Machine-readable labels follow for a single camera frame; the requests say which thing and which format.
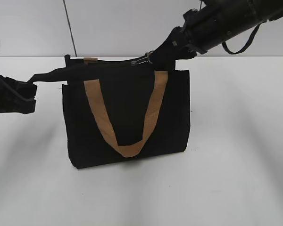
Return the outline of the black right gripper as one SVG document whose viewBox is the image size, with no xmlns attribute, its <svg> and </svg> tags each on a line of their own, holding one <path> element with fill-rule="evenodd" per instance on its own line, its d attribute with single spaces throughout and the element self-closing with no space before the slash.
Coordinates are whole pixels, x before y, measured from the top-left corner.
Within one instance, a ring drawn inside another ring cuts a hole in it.
<svg viewBox="0 0 283 226">
<path fill-rule="evenodd" d="M 203 48 L 196 41 L 193 31 L 197 9 L 190 9 L 184 13 L 184 24 L 171 31 L 167 39 L 149 55 L 149 62 L 155 71 L 174 71 L 176 60 L 188 60 L 203 54 Z"/>
</svg>

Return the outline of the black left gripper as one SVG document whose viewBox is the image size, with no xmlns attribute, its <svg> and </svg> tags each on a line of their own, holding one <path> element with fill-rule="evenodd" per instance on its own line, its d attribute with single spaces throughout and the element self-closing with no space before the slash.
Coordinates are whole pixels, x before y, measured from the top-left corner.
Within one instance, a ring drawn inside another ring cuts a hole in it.
<svg viewBox="0 0 283 226">
<path fill-rule="evenodd" d="M 27 82 L 0 75 L 0 113 L 34 113 L 37 86 L 33 83 L 68 81 L 71 76 L 67 68 L 34 74 Z"/>
</svg>

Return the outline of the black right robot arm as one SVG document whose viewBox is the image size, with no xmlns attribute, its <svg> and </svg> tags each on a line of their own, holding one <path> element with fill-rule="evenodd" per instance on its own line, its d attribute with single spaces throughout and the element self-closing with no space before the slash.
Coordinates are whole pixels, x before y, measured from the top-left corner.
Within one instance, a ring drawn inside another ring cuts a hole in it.
<svg viewBox="0 0 283 226">
<path fill-rule="evenodd" d="M 148 54 L 148 61 L 155 67 L 175 60 L 192 59 L 222 45 L 232 54 L 226 41 L 254 28 L 244 52 L 253 42 L 262 23 L 283 17 L 283 0 L 206 0 L 201 10 L 190 9 L 184 13 L 184 24 L 175 27 L 167 39 Z"/>
</svg>

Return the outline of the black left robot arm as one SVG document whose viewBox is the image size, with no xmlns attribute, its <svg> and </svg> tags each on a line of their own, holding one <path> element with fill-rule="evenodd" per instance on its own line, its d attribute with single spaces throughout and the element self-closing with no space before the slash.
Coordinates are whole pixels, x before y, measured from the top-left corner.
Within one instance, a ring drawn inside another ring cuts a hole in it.
<svg viewBox="0 0 283 226">
<path fill-rule="evenodd" d="M 0 113 L 30 114 L 35 112 L 37 93 L 35 82 L 78 83 L 80 78 L 71 67 L 58 68 L 49 73 L 34 74 L 28 81 L 18 81 L 0 75 Z"/>
</svg>

